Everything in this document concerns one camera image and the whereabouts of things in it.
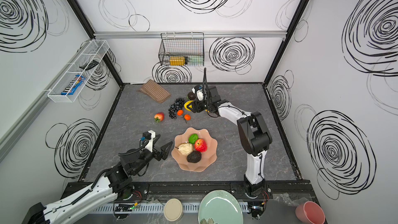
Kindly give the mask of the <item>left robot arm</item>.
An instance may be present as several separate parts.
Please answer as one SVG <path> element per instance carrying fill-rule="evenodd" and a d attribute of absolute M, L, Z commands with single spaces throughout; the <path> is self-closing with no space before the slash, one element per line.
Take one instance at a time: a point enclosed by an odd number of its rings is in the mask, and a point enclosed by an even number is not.
<path fill-rule="evenodd" d="M 57 202 L 44 206 L 37 203 L 30 207 L 24 224 L 73 224 L 96 208 L 115 201 L 132 187 L 132 177 L 140 176 L 152 159 L 166 160 L 174 145 L 173 141 L 159 149 L 155 144 L 161 136 L 149 130 L 143 133 L 140 147 L 119 153 L 120 161 L 113 167 L 100 171 L 94 182 Z"/>

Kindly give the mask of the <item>pink wavy fruit bowl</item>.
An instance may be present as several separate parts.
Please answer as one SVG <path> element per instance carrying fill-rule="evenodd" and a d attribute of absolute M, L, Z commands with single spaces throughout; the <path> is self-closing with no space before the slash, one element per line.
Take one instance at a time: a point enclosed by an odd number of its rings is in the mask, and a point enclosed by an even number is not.
<path fill-rule="evenodd" d="M 179 145 L 187 143 L 189 136 L 192 134 L 197 134 L 198 138 L 203 139 L 207 145 L 207 150 L 202 152 L 202 158 L 198 163 L 188 162 L 187 156 L 183 155 L 177 149 Z M 216 139 L 210 136 L 210 133 L 207 129 L 196 130 L 194 128 L 188 128 L 185 133 L 177 135 L 174 138 L 174 142 L 175 147 L 173 148 L 171 154 L 182 170 L 191 172 L 203 172 L 217 159 L 218 142 Z"/>

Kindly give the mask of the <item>red fake strawberry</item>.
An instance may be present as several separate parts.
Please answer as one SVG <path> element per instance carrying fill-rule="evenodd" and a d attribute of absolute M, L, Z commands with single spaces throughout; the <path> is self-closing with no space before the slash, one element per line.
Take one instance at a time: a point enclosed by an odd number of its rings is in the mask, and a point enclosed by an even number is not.
<path fill-rule="evenodd" d="M 164 114 L 163 113 L 157 113 L 154 115 L 154 121 L 155 122 L 162 122 L 164 120 Z"/>

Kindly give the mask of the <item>red fake apple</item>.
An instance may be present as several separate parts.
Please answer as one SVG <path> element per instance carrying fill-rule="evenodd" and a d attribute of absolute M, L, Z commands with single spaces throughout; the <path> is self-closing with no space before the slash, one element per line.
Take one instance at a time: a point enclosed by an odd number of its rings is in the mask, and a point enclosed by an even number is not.
<path fill-rule="evenodd" d="M 198 152 L 205 152 L 207 150 L 207 143 L 204 139 L 197 139 L 194 143 L 194 148 Z"/>

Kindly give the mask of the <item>green fake lime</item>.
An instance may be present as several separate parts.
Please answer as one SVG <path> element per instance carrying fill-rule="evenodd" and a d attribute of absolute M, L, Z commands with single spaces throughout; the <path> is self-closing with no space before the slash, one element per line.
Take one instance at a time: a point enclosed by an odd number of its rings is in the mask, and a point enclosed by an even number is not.
<path fill-rule="evenodd" d="M 196 133 L 192 134 L 188 138 L 188 142 L 192 145 L 196 143 L 196 141 L 199 139 L 198 135 Z"/>

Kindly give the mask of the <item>beige fake pear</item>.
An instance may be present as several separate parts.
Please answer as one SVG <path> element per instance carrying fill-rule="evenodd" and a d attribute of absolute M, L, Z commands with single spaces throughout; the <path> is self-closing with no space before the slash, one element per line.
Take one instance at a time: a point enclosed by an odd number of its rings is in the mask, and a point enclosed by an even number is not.
<path fill-rule="evenodd" d="M 191 143 L 182 143 L 176 149 L 183 155 L 188 156 L 194 151 L 194 147 Z"/>

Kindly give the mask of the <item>dark fake avocado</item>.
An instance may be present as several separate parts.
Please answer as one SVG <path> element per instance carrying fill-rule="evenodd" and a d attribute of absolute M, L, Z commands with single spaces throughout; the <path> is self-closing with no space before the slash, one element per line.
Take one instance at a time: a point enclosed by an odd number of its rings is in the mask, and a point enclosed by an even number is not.
<path fill-rule="evenodd" d="M 202 153 L 199 151 L 192 151 L 189 155 L 187 155 L 187 161 L 189 163 L 198 163 L 202 159 Z"/>

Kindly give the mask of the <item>large yellow fake lemon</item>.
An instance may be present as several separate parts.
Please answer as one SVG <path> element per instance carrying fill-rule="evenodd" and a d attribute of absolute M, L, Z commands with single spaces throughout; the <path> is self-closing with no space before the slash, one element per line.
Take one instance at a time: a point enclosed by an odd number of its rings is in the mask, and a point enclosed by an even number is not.
<path fill-rule="evenodd" d="M 187 110 L 187 111 L 192 111 L 192 105 L 186 105 L 186 104 L 184 104 L 184 108 Z"/>

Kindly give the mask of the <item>dark brown fake fig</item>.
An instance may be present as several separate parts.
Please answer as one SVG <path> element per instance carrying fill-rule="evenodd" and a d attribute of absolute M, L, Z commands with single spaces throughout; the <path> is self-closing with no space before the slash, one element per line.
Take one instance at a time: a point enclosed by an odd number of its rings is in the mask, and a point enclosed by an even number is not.
<path fill-rule="evenodd" d="M 193 92 L 189 92 L 188 93 L 188 98 L 189 98 L 189 100 L 195 100 L 196 99 L 196 95 Z"/>

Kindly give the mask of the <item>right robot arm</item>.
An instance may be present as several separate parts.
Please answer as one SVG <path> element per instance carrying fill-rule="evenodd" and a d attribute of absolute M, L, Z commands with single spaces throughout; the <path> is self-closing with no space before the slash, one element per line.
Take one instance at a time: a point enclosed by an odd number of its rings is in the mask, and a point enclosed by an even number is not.
<path fill-rule="evenodd" d="M 247 153 L 247 169 L 244 188 L 250 198 L 257 197 L 267 188 L 264 166 L 265 157 L 272 143 L 272 137 L 259 112 L 244 111 L 227 100 L 223 100 L 215 86 L 195 86 L 185 109 L 200 113 L 206 111 L 212 118 L 222 117 L 237 126 L 240 143 Z"/>

